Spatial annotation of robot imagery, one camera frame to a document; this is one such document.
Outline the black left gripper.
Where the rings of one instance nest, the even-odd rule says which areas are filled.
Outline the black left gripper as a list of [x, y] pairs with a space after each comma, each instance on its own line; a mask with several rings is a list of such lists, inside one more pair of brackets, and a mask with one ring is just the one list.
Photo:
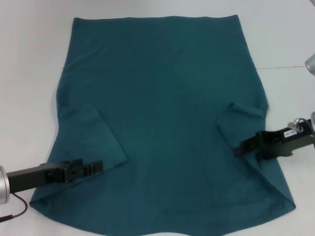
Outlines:
[[7, 173], [10, 194], [50, 185], [73, 182], [103, 171], [103, 161], [84, 164], [82, 159], [44, 163], [37, 167]]

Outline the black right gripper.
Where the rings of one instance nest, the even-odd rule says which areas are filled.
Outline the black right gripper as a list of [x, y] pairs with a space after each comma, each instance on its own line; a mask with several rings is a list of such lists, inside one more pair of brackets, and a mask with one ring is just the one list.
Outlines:
[[296, 149], [315, 144], [315, 124], [312, 120], [298, 119], [278, 131], [260, 131], [256, 138], [242, 141], [235, 149], [235, 157], [258, 152], [262, 159], [292, 156]]

